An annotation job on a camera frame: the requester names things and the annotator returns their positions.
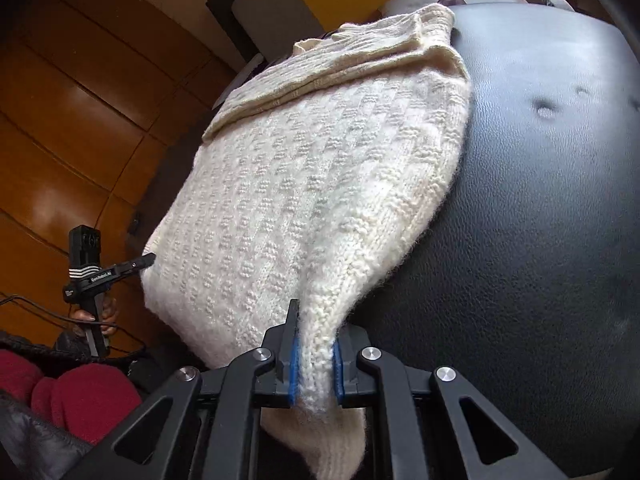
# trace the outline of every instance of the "knitted texture pattern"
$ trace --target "knitted texture pattern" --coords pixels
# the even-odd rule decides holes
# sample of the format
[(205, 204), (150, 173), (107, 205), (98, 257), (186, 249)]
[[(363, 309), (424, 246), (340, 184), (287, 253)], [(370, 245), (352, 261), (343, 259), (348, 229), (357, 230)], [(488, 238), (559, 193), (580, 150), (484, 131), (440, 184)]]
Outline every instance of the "knitted texture pattern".
[(300, 298), (298, 406), (262, 423), (320, 480), (347, 480), (364, 452), (364, 416), (333, 394), (337, 329), (456, 170), (471, 85), (453, 19), (432, 4), (346, 24), (232, 92), (146, 246), (146, 306), (211, 367), (260, 346)]

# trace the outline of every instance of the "black leather chair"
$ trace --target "black leather chair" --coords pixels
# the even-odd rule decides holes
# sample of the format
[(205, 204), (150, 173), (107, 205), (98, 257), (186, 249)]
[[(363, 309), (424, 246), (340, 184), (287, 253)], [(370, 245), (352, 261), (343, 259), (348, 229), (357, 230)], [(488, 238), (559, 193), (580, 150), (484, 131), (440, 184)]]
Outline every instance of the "black leather chair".
[(569, 476), (610, 468), (640, 423), (640, 65), (581, 14), (452, 10), (475, 94), (460, 170), (351, 322), (459, 369)]

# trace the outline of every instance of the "black cable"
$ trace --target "black cable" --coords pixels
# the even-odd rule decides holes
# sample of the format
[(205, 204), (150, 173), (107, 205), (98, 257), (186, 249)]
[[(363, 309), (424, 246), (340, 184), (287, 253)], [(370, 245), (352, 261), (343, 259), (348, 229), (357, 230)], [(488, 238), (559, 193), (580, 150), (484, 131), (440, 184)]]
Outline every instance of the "black cable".
[(127, 355), (131, 355), (133, 353), (137, 354), (138, 352), (140, 352), (140, 350), (136, 350), (135, 352), (129, 352), (127, 350), (123, 350), (122, 348), (118, 348), (117, 346), (113, 346), (113, 345), (109, 345), (109, 348), (111, 348), (111, 350), (115, 350), (116, 352), (122, 352), (123, 354), (126, 354), (123, 357), (126, 357)]
[[(55, 325), (57, 327), (62, 328), (63, 330), (66, 330), (66, 327), (63, 327), (62, 325), (60, 325), (58, 323), (55, 323), (50, 319), (46, 319), (41, 314), (38, 314), (38, 313), (34, 312), (33, 310), (28, 309), (24, 305), (18, 303), (16, 300), (24, 301), (25, 303), (30, 304), (32, 307), (37, 308), (38, 310), (41, 310), (42, 312), (44, 312), (48, 316), (54, 317), (54, 318), (59, 319), (61, 321), (66, 321), (66, 322), (69, 322), (69, 323), (75, 323), (75, 324), (80, 324), (80, 325), (113, 326), (117, 330), (122, 330), (122, 332), (124, 332), (126, 335), (128, 335), (130, 338), (132, 338), (133, 341), (135, 341), (136, 343), (139, 343), (140, 346), (141, 346), (140, 350), (136, 350), (135, 352), (128, 352), (127, 355), (138, 354), (138, 353), (143, 352), (143, 351), (146, 350), (146, 343), (144, 341), (142, 341), (142, 339), (137, 338), (131, 332), (129, 332), (125, 328), (121, 327), (117, 323), (107, 323), (105, 321), (85, 321), (85, 320), (82, 320), (82, 319), (73, 319), (72, 317), (61, 316), (60, 314), (52, 312), (48, 308), (45, 308), (45, 307), (35, 303), (34, 301), (29, 300), (28, 298), (25, 298), (23, 296), (18, 296), (17, 294), (13, 294), (11, 296), (7, 296), (6, 298), (4, 298), (4, 300), (0, 300), (0, 306), (4, 305), (5, 303), (12, 302), (12, 303), (16, 304), (17, 306), (19, 306), (21, 309), (26, 310), (27, 312), (30, 312), (34, 316), (38, 316), (39, 318), (43, 319), (44, 321), (47, 321), (47, 322), (49, 322), (49, 323), (51, 323), (51, 324), (53, 324), (53, 325)], [(117, 349), (117, 348), (114, 348), (114, 347), (112, 347), (112, 348), (114, 350), (118, 350), (120, 352), (123, 351), (123, 350), (120, 350), (120, 349)]]

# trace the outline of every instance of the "gray panel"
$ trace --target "gray panel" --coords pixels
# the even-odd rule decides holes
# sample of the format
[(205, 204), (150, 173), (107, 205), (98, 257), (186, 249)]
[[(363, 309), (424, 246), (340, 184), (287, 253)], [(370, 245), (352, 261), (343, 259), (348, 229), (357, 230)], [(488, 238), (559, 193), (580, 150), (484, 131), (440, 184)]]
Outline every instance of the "gray panel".
[(303, 0), (235, 0), (231, 9), (269, 62), (288, 56), (296, 41), (324, 34)]

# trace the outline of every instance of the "black strap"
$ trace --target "black strap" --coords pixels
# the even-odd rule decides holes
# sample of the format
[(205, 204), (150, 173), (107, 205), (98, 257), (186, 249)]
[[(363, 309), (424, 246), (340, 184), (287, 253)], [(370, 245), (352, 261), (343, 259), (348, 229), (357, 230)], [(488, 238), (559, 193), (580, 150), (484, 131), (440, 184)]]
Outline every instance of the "black strap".
[(0, 441), (0, 471), (2, 471), (2, 480), (24, 480), (18, 466), (14, 464), (2, 445), (2, 441)]
[(636, 430), (631, 441), (626, 445), (626, 450), (620, 462), (607, 475), (607, 480), (636, 480), (640, 478), (640, 427)]

